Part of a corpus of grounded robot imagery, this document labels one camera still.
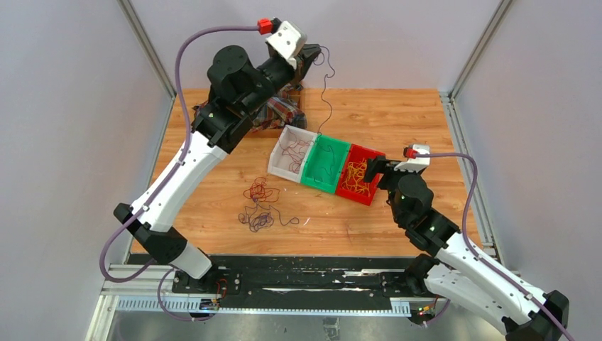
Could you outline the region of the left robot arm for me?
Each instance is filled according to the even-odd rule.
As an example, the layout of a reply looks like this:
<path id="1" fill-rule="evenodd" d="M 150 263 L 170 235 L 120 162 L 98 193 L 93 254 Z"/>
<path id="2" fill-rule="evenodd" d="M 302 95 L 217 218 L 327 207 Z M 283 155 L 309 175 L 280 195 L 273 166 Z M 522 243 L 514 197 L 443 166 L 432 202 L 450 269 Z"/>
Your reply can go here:
<path id="1" fill-rule="evenodd" d="M 207 71 L 208 102 L 190 122 L 190 132 L 166 169 L 137 200 L 119 203 L 115 218 L 160 265 L 171 265 L 190 276 L 200 293 L 217 286 L 210 258 L 173 226 L 195 188 L 222 162 L 251 130 L 257 112 L 286 85 L 305 78 L 322 52 L 318 44 L 304 44 L 291 52 L 270 47 L 258 67 L 238 45 L 222 48 Z"/>

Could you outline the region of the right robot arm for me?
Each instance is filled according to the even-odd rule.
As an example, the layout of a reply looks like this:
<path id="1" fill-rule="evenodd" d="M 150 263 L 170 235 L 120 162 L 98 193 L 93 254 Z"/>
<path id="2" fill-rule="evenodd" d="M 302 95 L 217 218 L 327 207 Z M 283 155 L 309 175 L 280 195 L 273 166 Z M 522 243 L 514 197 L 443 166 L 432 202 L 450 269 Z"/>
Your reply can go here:
<path id="1" fill-rule="evenodd" d="M 569 299 L 545 292 L 498 263 L 458 226 L 432 206 L 434 193 L 422 178 L 434 155 L 418 154 L 406 161 L 377 156 L 368 160 L 364 176 L 382 178 L 393 221 L 417 247 L 419 255 L 406 287 L 415 296 L 442 296 L 483 318 L 506 340 L 572 340 L 567 330 Z"/>

